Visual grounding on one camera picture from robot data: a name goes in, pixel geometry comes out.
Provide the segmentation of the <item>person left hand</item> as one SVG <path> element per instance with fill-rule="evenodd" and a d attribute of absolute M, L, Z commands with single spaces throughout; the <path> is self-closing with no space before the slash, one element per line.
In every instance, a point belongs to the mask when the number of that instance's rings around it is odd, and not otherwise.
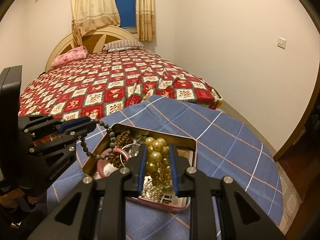
<path fill-rule="evenodd" d="M 17 188 L 3 196 L 0 196 L 1 209 L 15 209 L 19 206 L 18 200 L 23 197 L 26 197 L 30 204 L 35 204 L 40 198 L 28 196 L 21 189 Z"/>

